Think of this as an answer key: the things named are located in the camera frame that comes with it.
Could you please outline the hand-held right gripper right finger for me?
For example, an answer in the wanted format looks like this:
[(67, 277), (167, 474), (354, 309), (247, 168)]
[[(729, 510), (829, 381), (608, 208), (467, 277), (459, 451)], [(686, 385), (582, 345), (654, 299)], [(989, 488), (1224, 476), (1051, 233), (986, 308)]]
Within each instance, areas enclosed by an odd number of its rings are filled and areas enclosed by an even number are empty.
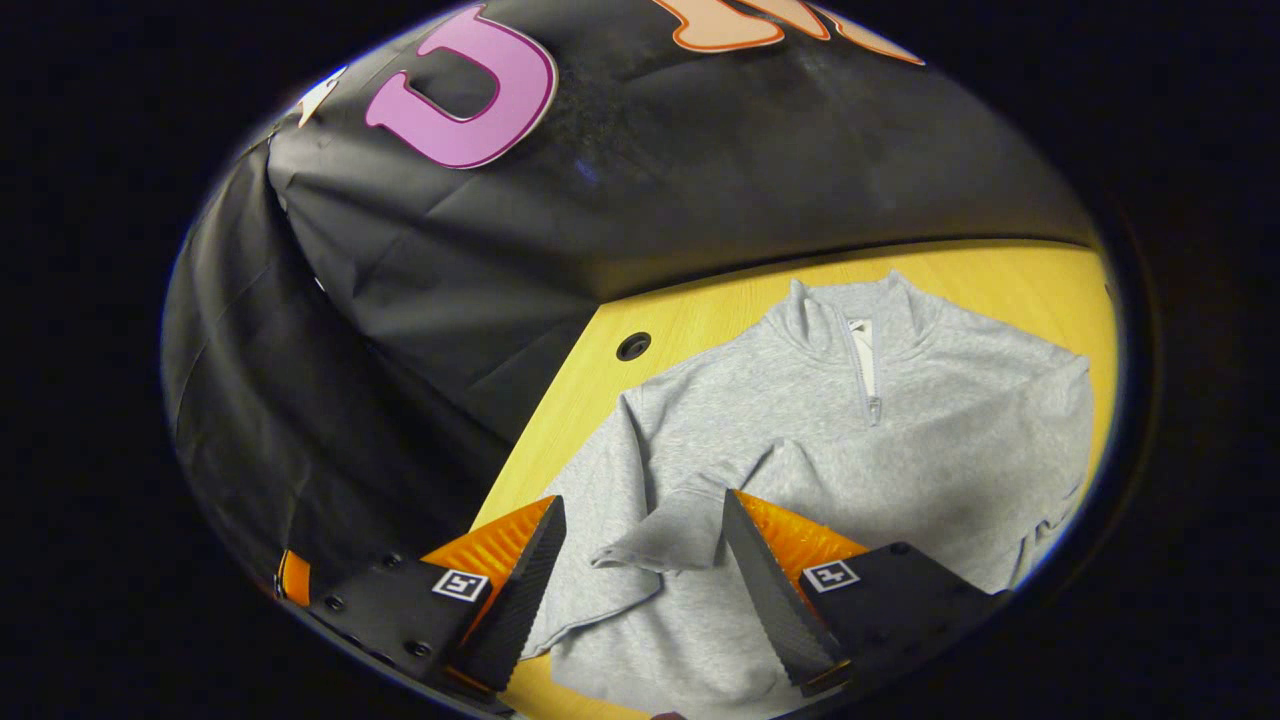
[(792, 685), (861, 697), (947, 653), (1009, 601), (906, 542), (864, 547), (730, 489), (723, 537)]

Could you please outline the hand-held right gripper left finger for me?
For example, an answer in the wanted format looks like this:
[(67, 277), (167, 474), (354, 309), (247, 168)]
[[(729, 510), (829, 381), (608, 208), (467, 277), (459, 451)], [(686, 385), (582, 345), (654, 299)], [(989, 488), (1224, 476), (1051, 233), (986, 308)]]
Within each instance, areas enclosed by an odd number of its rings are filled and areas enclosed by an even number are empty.
[(365, 657), (466, 701), (495, 701), (524, 656), (567, 533), (540, 498), (420, 557), (388, 551), (305, 609)]

